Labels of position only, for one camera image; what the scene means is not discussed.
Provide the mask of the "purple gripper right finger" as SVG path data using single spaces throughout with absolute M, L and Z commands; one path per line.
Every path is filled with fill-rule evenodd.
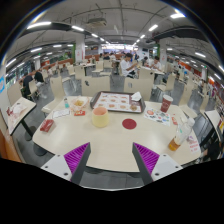
M 138 143 L 133 144 L 132 153 L 145 185 L 182 169 L 168 154 L 159 155 Z

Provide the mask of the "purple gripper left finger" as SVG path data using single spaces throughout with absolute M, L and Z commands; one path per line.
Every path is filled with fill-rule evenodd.
M 90 143 L 87 142 L 65 155 L 53 156 L 42 169 L 79 185 L 90 153 Z

